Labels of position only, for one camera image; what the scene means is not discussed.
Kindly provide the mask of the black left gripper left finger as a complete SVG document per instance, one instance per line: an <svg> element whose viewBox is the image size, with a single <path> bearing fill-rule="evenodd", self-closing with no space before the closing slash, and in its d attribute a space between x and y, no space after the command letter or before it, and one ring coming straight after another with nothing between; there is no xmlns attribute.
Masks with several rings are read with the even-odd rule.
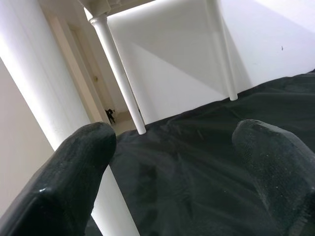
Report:
<svg viewBox="0 0 315 236"><path fill-rule="evenodd" d="M3 214L1 235L83 236L115 149L115 131L104 122L75 131Z"/></svg>

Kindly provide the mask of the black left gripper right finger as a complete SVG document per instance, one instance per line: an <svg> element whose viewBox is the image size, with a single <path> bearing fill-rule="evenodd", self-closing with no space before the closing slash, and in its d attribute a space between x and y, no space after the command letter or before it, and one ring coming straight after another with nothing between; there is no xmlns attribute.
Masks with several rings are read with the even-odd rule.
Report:
<svg viewBox="0 0 315 236"><path fill-rule="evenodd" d="M315 234L315 154L295 134L243 120L232 134L237 154L283 236Z"/></svg>

